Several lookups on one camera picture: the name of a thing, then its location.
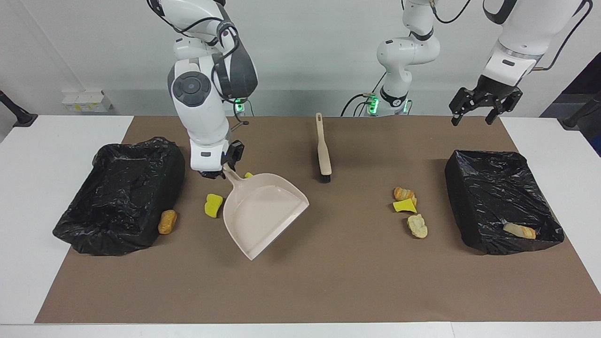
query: green led light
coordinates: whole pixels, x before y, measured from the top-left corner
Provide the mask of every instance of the green led light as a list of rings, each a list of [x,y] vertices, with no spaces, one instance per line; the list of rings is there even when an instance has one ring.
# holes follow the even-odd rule
[[[375,95],[371,95],[368,99],[369,102],[369,108],[367,109],[367,112],[370,115],[376,115],[377,114],[377,106],[380,103],[380,100],[375,96]]]

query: dustpan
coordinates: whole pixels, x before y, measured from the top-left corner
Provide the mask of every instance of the dustpan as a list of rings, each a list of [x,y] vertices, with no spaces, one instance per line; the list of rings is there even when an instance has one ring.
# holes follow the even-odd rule
[[[298,188],[277,175],[258,174],[242,179],[227,164],[224,174],[234,186],[225,201],[225,227],[250,260],[309,206],[309,200]]]

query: wall outlet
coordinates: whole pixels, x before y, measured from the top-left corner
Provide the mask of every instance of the wall outlet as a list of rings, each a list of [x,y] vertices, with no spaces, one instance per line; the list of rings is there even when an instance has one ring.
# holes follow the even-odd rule
[[[114,109],[102,90],[65,93],[63,106],[70,112],[109,112]]]

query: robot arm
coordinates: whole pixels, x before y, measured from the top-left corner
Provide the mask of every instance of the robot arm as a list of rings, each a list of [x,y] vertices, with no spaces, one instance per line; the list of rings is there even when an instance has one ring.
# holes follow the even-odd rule
[[[522,97],[517,85],[549,49],[552,39],[581,8],[582,0],[504,0],[498,13],[486,16],[503,27],[478,84],[461,88],[449,104],[453,125],[469,111],[491,106],[486,122],[512,111]]]
[[[223,0],[147,0],[153,11],[185,38],[176,40],[179,59],[168,76],[175,110],[190,136],[193,170],[222,176],[242,158],[244,145],[231,142],[223,102],[246,99],[257,74]]]
[[[378,111],[384,113],[379,115],[401,110],[413,80],[406,67],[432,62],[440,54],[441,45],[434,36],[433,22],[430,0],[407,0],[403,23],[411,31],[410,35],[387,40],[378,47],[377,59],[386,68],[384,85],[378,93]]]

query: white wall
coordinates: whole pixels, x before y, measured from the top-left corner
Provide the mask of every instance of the white wall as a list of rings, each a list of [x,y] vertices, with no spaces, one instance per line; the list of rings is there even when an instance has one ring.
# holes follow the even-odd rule
[[[453,17],[462,5],[445,1],[439,14]],[[226,9],[259,72],[251,97],[257,114],[338,114],[383,73],[380,41],[407,34],[398,0],[228,0]],[[538,116],[561,93],[599,52],[592,37],[601,35],[600,23],[597,6],[553,71],[522,81],[525,96],[513,115]],[[104,89],[120,114],[174,114],[166,74],[177,34],[144,0],[0,0],[0,25],[0,88],[24,108],[66,114],[61,90],[82,87]],[[437,23],[439,59],[411,67],[412,113],[448,114],[457,89],[475,85],[500,31],[481,1],[453,24]]]

